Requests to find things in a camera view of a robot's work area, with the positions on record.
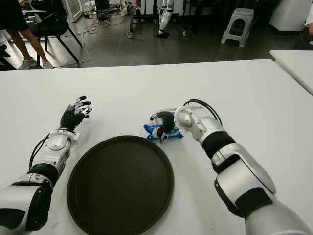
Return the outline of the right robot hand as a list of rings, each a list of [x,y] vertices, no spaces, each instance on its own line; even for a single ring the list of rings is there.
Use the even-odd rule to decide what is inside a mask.
[[[160,143],[163,144],[166,140],[168,140],[169,134],[175,128],[174,123],[174,113],[176,108],[166,108],[159,111],[156,111],[150,116],[150,121],[159,118],[163,123],[163,133],[160,138]]]

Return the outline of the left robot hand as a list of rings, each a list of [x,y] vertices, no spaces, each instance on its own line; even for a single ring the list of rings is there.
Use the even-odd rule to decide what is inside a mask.
[[[87,101],[87,97],[78,97],[63,112],[59,128],[74,132],[84,119],[89,118],[91,111],[91,102]]]

